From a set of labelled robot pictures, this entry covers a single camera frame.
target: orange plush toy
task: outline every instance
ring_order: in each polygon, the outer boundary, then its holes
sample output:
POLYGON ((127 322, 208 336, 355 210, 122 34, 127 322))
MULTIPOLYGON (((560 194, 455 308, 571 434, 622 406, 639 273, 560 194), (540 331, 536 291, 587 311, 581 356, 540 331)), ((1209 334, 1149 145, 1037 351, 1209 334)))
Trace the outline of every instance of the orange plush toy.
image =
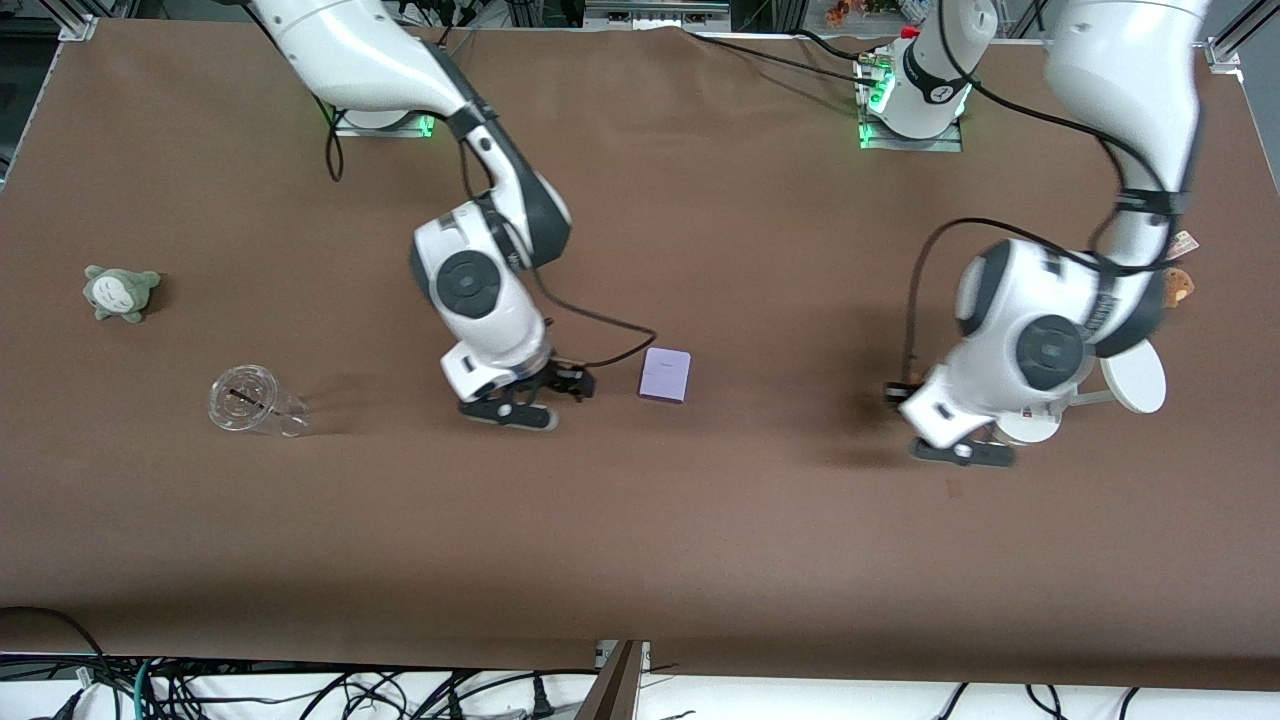
POLYGON ((1165 270, 1165 307, 1171 310, 1178 307, 1188 295, 1196 292, 1196 283, 1192 277, 1178 268, 1165 270))

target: metal frame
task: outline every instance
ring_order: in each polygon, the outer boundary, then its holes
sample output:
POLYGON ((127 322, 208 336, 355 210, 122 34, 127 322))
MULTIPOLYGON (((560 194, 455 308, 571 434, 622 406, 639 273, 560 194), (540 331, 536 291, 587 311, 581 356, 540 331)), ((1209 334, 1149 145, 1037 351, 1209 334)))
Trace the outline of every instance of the metal frame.
POLYGON ((635 716, 645 652, 641 641, 621 641, 591 683, 573 720, 631 720, 635 716))
POLYGON ((728 0, 586 0, 584 29, 682 27, 690 32, 732 28, 728 0))
POLYGON ((1239 50, 1267 20, 1280 13, 1280 0, 1253 0, 1204 45, 1208 67, 1216 74, 1238 72, 1239 50))
POLYGON ((40 91, 36 94, 36 102, 31 106, 31 113, 27 114, 27 123, 22 126, 22 135, 18 136, 18 143, 13 146, 13 156, 9 158, 9 167, 0 173, 0 192, 4 191, 6 179, 13 173, 13 169, 18 165, 18 156, 22 155, 22 143, 27 141, 27 133, 31 132, 31 123, 36 119, 36 110, 40 110, 40 102, 45 99, 45 91, 49 90, 49 81, 54 77, 54 68, 58 67, 58 58, 63 54, 63 44, 58 44, 58 49, 54 50, 54 58, 49 61, 49 69, 45 70, 45 79, 40 83, 40 91))
POLYGON ((93 36, 99 18, 125 18, 137 9, 137 0, 40 0, 61 28, 60 42, 78 42, 93 36))
POLYGON ((773 0, 774 29, 803 27, 808 12, 809 0, 773 0))
POLYGON ((543 18, 538 14, 538 0, 507 0, 512 27, 541 27, 543 18))

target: clear plastic cup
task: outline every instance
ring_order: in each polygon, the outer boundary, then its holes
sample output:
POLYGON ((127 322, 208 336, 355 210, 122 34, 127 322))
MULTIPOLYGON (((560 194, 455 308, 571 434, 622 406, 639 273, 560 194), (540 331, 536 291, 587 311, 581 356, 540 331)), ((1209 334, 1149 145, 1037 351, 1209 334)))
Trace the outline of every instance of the clear plastic cup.
POLYGON ((233 433, 298 437, 311 429, 311 413, 261 365, 223 373, 209 389, 209 419, 233 433))

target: green led light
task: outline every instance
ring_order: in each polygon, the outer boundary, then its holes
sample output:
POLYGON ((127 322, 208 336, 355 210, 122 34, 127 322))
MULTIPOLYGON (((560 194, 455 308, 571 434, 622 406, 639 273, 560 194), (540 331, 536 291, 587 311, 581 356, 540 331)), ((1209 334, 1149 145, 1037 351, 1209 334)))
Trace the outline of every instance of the green led light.
POLYGON ((884 77, 876 83, 876 91, 872 92, 869 99, 869 105, 873 113, 884 111, 884 104, 888 102, 888 95, 893 92, 893 73, 886 72, 884 77))

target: white floor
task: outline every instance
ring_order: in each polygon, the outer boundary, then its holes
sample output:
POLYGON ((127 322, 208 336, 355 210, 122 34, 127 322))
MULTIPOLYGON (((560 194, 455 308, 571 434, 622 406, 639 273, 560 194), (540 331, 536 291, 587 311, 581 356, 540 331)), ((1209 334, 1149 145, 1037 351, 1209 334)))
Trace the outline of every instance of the white floor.
MULTIPOLYGON (((486 673, 467 687, 488 683, 504 673, 486 673)), ((284 698, 314 693, 335 675, 250 675, 200 678, 191 683, 201 696, 284 698)), ((399 683, 412 710, 445 679, 444 673, 412 673, 399 683)), ((545 680, 548 700, 557 707, 581 702, 593 678, 552 676, 545 680)), ((76 680, 0 683, 0 720, 51 717, 77 689, 76 680)), ((671 720, 692 711, 690 720, 932 720, 946 706, 954 684, 888 683, 861 680, 791 680, 759 678, 707 678, 645 675, 636 720, 671 720)), ((1047 701, 1048 693, 1039 688, 1047 701)), ((1070 720, 1115 720, 1124 688, 1059 687, 1062 715, 1070 720)), ((207 705, 210 720, 297 720, 307 705, 297 700, 282 705, 207 705)), ((337 720, 344 698, 330 694, 310 720, 337 720)), ((492 717, 532 706, 529 682, 511 683, 463 701, 468 716, 492 717)), ((123 698, 125 719, 132 703, 123 698)), ((375 705, 362 707, 352 720, 394 720, 397 711, 375 705)), ((1021 685, 975 684, 960 698, 952 720, 1046 720, 1050 716, 1027 698, 1021 685)), ((102 687, 86 693, 76 720, 113 720, 110 697, 102 687)), ((1143 689, 1129 707, 1128 720, 1277 720, 1280 693, 1143 689)))

